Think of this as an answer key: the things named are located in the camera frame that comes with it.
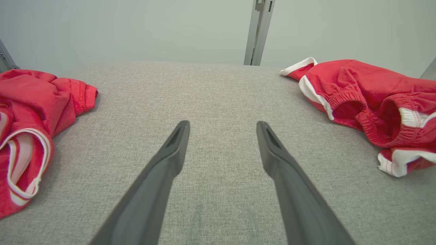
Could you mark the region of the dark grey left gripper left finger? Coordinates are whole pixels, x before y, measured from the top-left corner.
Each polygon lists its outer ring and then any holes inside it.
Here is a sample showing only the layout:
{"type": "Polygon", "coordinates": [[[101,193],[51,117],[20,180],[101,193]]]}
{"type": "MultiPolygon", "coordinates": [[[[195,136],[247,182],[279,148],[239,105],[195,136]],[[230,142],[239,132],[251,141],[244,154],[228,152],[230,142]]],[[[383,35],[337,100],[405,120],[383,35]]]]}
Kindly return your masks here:
{"type": "Polygon", "coordinates": [[[145,166],[90,241],[91,245],[157,245],[174,178],[181,172],[190,135],[182,120],[145,166]]]}

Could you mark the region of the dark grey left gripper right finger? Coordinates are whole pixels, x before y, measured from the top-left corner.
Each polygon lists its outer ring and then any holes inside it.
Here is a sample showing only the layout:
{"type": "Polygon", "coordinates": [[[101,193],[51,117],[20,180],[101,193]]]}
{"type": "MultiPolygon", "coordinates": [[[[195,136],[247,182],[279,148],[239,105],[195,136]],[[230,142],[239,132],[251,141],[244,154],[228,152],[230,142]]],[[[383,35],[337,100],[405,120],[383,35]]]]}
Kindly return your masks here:
{"type": "Polygon", "coordinates": [[[265,121],[256,133],[263,168],[274,180],[289,245],[354,245],[355,242],[297,161],[265,121]]]}

